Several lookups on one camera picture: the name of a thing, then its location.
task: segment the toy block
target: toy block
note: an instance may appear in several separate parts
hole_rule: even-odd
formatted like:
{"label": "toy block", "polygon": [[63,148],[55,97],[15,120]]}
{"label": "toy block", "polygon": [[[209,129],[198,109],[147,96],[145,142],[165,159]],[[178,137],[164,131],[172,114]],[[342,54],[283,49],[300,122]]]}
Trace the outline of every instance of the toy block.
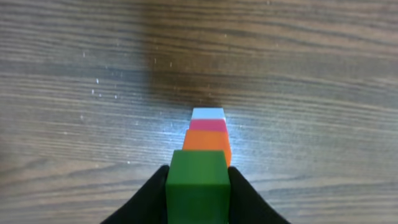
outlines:
{"label": "toy block", "polygon": [[193,119],[191,120],[189,129],[228,132],[224,119]]}
{"label": "toy block", "polygon": [[223,108],[194,108],[191,119],[225,119]]}
{"label": "toy block", "polygon": [[165,191],[169,224],[226,224],[228,170],[222,151],[176,150]]}
{"label": "toy block", "polygon": [[223,151],[227,166],[231,164],[231,146],[226,132],[187,130],[182,150]]}

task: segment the orange block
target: orange block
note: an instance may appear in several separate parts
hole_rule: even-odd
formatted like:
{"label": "orange block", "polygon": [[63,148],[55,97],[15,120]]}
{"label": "orange block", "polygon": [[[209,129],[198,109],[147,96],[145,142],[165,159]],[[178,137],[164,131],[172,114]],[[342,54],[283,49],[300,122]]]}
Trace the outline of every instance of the orange block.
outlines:
{"label": "orange block", "polygon": [[231,146],[226,132],[188,130],[182,150],[221,150],[227,166],[231,164]]}

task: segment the stack of colored blocks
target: stack of colored blocks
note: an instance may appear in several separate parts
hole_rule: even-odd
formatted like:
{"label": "stack of colored blocks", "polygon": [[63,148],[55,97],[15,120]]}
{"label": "stack of colored blocks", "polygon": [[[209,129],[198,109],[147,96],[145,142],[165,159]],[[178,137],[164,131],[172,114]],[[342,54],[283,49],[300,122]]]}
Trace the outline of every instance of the stack of colored blocks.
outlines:
{"label": "stack of colored blocks", "polygon": [[231,148],[224,110],[193,109],[182,150],[174,151],[166,181],[169,224],[226,224]]}

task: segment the brown wood tabletop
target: brown wood tabletop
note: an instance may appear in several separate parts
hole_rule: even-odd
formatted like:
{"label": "brown wood tabletop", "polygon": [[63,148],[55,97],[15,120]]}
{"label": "brown wood tabletop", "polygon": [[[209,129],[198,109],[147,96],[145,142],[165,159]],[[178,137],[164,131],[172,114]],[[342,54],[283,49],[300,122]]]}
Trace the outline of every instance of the brown wood tabletop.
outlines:
{"label": "brown wood tabletop", "polygon": [[99,223],[222,106],[292,223],[398,223],[397,0],[0,0],[0,223]]}

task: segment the green block front face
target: green block front face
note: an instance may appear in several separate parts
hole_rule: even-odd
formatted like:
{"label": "green block front face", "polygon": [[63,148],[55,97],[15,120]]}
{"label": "green block front face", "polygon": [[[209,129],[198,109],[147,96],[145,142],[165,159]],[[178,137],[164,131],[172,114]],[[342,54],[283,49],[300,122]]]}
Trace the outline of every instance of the green block front face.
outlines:
{"label": "green block front face", "polygon": [[169,224],[226,224],[229,183],[223,151],[174,151],[166,181]]}

